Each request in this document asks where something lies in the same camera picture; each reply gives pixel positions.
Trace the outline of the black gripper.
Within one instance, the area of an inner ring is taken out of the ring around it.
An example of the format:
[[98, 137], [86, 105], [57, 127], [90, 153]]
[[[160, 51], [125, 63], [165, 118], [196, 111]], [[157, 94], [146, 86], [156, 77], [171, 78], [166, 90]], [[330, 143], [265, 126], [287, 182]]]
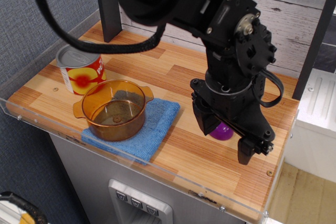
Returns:
[[275, 133], [251, 88], [233, 94], [215, 92], [202, 79], [193, 79], [190, 86], [193, 112], [203, 134], [210, 134], [223, 122], [241, 137], [238, 141], [240, 164], [248, 165], [254, 153], [268, 154], [273, 150]]

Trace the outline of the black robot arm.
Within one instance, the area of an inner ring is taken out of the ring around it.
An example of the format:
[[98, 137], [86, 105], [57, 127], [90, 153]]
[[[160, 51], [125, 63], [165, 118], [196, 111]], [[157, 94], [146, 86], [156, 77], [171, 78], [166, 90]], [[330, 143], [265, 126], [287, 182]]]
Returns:
[[225, 123], [240, 136], [238, 161], [268, 154], [275, 133], [261, 112], [267, 70], [275, 62], [271, 33], [252, 0], [118, 0], [130, 19], [145, 25], [171, 24], [201, 39], [207, 56], [204, 79], [194, 79], [193, 111], [204, 134]]

